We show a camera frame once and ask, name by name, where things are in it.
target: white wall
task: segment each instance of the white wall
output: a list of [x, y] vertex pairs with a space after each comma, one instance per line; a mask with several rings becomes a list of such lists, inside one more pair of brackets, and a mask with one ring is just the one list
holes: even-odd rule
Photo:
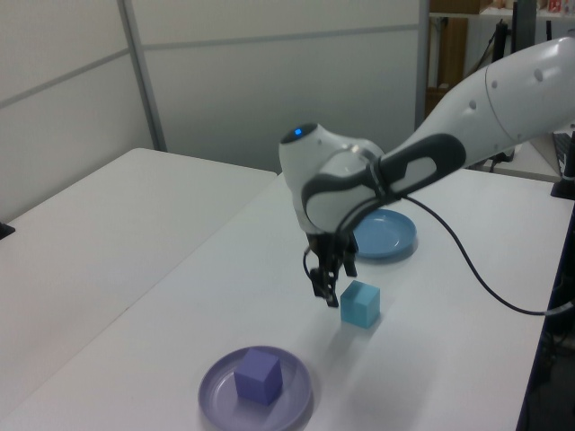
[[0, 220], [151, 148], [114, 0], [0, 3]]
[[131, 3], [170, 152], [279, 172], [303, 122], [385, 150], [414, 129], [419, 0]]

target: cube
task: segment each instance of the cube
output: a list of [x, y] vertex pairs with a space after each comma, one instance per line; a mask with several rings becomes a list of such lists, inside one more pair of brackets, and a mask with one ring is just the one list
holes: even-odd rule
[[379, 317], [379, 289], [357, 280], [351, 282], [340, 298], [341, 319], [361, 328], [369, 328]]
[[250, 348], [235, 368], [234, 380], [238, 397], [269, 406], [279, 396], [283, 384], [279, 358]]

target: purple cube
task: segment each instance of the purple cube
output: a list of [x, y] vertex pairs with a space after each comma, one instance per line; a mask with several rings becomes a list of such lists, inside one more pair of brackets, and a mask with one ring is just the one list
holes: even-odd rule
[[269, 406], [281, 392], [283, 380], [279, 358], [250, 348], [234, 371], [238, 397]]

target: plate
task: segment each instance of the plate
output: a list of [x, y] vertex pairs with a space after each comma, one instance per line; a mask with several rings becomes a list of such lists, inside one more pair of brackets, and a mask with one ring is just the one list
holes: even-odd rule
[[381, 259], [406, 251], [415, 240], [415, 224], [403, 214], [377, 209], [353, 231], [360, 258]]
[[[249, 348], [279, 358], [283, 386], [269, 406], [237, 396], [234, 369]], [[312, 384], [305, 365], [294, 355], [276, 347], [254, 346], [236, 350], [219, 359], [199, 385], [198, 402], [208, 420], [225, 431], [279, 431], [292, 427], [312, 399]]]

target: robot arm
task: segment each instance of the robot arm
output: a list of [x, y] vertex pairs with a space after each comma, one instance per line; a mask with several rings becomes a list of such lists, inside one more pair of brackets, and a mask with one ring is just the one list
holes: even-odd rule
[[575, 39], [552, 40], [462, 81], [389, 154], [320, 125], [291, 130], [279, 159], [319, 267], [316, 296], [337, 307], [341, 265], [356, 276], [353, 228], [367, 213], [575, 118]]

